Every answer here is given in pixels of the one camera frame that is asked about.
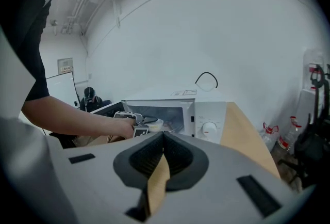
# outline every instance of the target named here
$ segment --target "microwave knob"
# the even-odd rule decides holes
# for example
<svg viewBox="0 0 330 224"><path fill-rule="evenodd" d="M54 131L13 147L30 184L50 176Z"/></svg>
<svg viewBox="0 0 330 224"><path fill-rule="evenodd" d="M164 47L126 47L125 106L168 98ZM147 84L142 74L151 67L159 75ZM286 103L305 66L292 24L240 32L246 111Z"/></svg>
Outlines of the microwave knob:
<svg viewBox="0 0 330 224"><path fill-rule="evenodd" d="M217 137L217 126L212 122L206 122L202 127L202 132L208 140L215 139Z"/></svg>

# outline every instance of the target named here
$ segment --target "white bowl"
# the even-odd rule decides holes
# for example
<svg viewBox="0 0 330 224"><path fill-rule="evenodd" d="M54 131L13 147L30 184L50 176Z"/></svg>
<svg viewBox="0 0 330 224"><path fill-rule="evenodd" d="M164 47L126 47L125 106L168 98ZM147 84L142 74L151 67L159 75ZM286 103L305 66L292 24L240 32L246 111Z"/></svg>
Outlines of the white bowl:
<svg viewBox="0 0 330 224"><path fill-rule="evenodd" d="M163 128L164 121L161 119L158 119L157 121L153 123L146 124L149 127L150 132L159 132Z"/></svg>

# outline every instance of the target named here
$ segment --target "wooden tabletop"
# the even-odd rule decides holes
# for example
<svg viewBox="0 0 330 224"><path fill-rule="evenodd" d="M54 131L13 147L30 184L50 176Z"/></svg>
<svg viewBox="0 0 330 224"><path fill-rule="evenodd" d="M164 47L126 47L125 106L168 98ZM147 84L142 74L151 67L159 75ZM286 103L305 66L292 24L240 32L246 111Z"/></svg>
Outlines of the wooden tabletop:
<svg viewBox="0 0 330 224"><path fill-rule="evenodd" d="M246 155L274 176L280 178L275 162L266 145L241 109L234 103L227 104L226 119L221 145ZM170 178L168 163L163 155L148 181L150 211L153 214L165 197L166 181Z"/></svg>

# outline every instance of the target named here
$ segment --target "person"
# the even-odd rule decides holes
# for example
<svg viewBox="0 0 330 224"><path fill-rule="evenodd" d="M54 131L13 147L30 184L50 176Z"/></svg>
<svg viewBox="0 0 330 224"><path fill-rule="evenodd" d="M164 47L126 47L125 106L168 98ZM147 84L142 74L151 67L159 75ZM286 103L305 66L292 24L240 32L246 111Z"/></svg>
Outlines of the person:
<svg viewBox="0 0 330 224"><path fill-rule="evenodd" d="M132 119L113 119L80 111L49 95L39 43L51 2L2 1L0 24L3 32L22 64L36 80L22 107L23 114L34 125L59 134L132 138Z"/></svg>
<svg viewBox="0 0 330 224"><path fill-rule="evenodd" d="M93 112L103 106L103 101L95 94L92 87L87 87L84 90L84 98L80 102L80 110L86 112Z"/></svg>

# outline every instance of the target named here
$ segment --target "seated person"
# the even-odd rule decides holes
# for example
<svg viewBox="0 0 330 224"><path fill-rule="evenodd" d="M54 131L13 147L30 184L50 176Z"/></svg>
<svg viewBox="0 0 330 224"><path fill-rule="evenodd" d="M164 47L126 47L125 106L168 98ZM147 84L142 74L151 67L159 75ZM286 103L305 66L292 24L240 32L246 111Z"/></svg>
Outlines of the seated person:
<svg viewBox="0 0 330 224"><path fill-rule="evenodd" d="M92 87L87 87L84 90L85 97L80 102L80 110L86 112L92 112L103 107L103 101L95 94L95 90Z"/></svg>

